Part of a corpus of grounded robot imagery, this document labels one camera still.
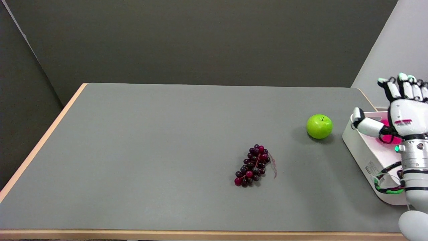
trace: label sticker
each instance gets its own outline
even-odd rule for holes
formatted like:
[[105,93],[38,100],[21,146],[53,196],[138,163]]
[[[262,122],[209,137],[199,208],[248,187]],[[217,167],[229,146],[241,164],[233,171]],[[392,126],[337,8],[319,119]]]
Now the label sticker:
[[375,164],[372,162],[372,161],[370,161],[368,164],[367,164],[367,166],[366,166],[366,171],[373,177],[373,178],[375,178],[376,177],[376,175],[378,175],[379,174],[379,172],[380,172],[380,170],[378,170],[377,168],[376,168],[376,166],[375,166]]

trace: white wall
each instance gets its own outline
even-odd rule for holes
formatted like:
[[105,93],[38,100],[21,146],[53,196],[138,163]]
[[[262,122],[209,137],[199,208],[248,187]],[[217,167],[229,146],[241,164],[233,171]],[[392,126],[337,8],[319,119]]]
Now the white wall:
[[375,107],[389,103],[376,81],[400,72],[428,81],[428,1],[399,0],[352,87]]

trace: gray wall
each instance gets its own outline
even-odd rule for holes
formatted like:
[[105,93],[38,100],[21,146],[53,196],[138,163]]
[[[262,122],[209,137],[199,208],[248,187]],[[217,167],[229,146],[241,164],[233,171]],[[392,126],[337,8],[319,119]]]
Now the gray wall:
[[376,107],[389,106],[377,87],[379,77],[403,72],[428,81],[427,9],[428,1],[399,0],[358,73],[352,86],[363,90]]
[[350,87],[397,0],[6,0],[63,103],[84,82]]
[[60,111],[46,76],[0,3],[0,189]]

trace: cable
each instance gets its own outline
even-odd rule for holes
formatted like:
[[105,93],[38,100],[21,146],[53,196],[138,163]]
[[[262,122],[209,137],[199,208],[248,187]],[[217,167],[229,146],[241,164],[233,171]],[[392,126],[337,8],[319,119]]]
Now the cable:
[[[401,166],[401,161],[398,161],[398,162],[396,162],[390,166],[385,167],[384,169],[382,169],[381,172],[379,172],[379,174],[377,174],[373,178],[374,187],[378,192],[385,193],[385,194],[401,194],[402,192],[404,192],[404,184],[405,183],[403,181],[403,174],[402,174],[403,171],[400,170],[397,172],[398,178],[396,176],[393,176],[393,175],[388,173],[392,169],[394,169],[398,166]],[[396,186],[396,187],[381,188],[379,185],[379,182],[385,175],[389,175],[391,177],[397,178],[400,181],[400,185]]]

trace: grape stem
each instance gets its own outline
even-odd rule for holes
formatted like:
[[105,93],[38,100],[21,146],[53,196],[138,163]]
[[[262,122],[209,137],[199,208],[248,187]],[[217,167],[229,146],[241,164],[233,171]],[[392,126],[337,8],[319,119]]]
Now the grape stem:
[[260,160],[260,154],[257,156],[256,168],[257,168],[257,164],[259,163],[259,160]]
[[272,159],[273,171],[275,173],[275,176],[273,178],[275,179],[276,178],[276,164],[275,164],[275,159],[273,158],[273,156],[270,153],[268,153],[268,155]]

